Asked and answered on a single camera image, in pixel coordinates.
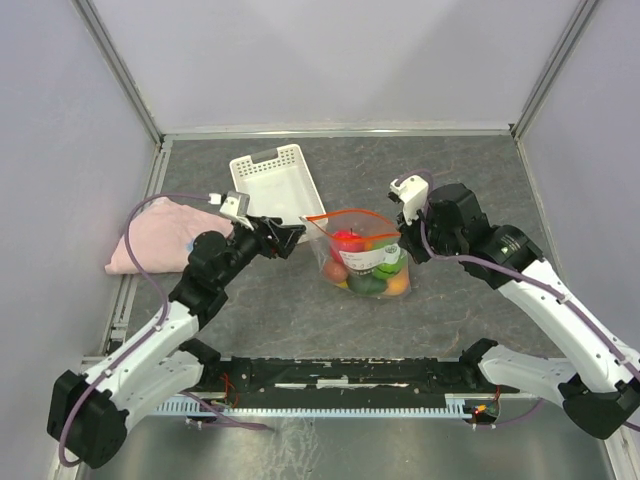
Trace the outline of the white perforated plastic basket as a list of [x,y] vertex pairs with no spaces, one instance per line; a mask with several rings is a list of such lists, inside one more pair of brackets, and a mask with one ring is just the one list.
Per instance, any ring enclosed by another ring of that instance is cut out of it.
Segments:
[[250,196],[248,218],[280,217],[306,227],[300,241],[316,241],[321,232],[306,219],[325,208],[299,145],[288,144],[229,163],[234,190]]

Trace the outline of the pink red toy fruit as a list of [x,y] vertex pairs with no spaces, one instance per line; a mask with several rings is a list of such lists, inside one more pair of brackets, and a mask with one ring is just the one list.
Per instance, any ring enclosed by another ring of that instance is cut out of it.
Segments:
[[365,249],[364,244],[363,238],[351,229],[339,230],[332,235],[331,250],[336,253],[359,253]]

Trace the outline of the brown toy fruit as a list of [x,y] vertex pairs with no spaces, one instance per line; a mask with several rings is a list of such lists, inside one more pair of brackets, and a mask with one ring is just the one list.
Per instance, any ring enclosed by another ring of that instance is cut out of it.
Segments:
[[349,271],[339,262],[329,259],[323,266],[324,276],[334,284],[341,284],[349,277]]

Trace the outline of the orange toy fruit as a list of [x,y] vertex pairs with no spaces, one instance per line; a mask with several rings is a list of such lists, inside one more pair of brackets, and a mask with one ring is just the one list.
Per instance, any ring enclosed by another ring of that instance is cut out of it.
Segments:
[[410,282],[407,277],[401,277],[397,275],[387,280],[387,289],[384,294],[388,296],[402,295],[410,286]]

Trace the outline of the clear orange zip top bag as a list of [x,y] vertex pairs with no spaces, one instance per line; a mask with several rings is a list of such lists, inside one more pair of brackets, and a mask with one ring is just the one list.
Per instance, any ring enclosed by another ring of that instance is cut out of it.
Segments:
[[[323,274],[323,266],[329,259],[343,264],[349,271],[349,276],[363,276],[372,275],[373,269],[381,263],[395,263],[399,259],[405,258],[406,266],[398,275],[407,277],[410,286],[402,295],[388,296],[383,293],[378,296],[365,296],[353,293],[349,288],[340,289],[358,296],[377,299],[400,298],[411,291],[409,256],[399,246],[400,234],[391,220],[373,211],[356,208],[311,216],[306,220],[321,232],[321,237],[318,240],[310,241],[309,243],[318,262],[322,277],[331,285],[339,288],[336,286],[337,284],[331,283]],[[363,238],[365,249],[359,253],[333,252],[331,250],[332,235],[336,231],[349,229]]]

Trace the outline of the dark green toy avocado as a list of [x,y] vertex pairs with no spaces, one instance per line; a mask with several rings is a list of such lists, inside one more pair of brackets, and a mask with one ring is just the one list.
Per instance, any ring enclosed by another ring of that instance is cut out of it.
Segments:
[[347,287],[358,295],[378,296],[387,290],[387,282],[372,275],[349,276],[346,283]]

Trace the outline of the green watermelon toy ball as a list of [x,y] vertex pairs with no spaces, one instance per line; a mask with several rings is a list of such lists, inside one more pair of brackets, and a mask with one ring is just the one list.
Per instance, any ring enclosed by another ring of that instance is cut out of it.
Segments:
[[401,258],[395,263],[381,263],[373,269],[372,275],[381,280],[388,280],[398,275],[405,266],[405,258]]

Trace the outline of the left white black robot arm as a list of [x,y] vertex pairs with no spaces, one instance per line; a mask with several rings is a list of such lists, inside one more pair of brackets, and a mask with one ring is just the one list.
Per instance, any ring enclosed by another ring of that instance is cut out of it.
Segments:
[[220,355],[199,347],[196,334],[221,310],[227,285],[255,257],[286,259],[304,233],[304,226],[279,218],[248,216],[234,222],[229,237],[216,231],[199,235],[159,312],[102,361],[56,379],[47,432],[58,442],[60,464],[99,468],[165,400],[193,386],[215,387]]

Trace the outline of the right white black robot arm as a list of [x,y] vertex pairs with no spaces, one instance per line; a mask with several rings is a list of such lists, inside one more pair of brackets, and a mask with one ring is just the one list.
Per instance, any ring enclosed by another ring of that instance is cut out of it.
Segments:
[[553,360],[481,339],[461,356],[460,382],[535,395],[562,408],[594,438],[611,437],[639,408],[639,353],[618,339],[566,287],[519,228],[493,225],[461,183],[432,188],[418,175],[390,184],[400,244],[415,263],[454,261],[523,311],[563,353]]

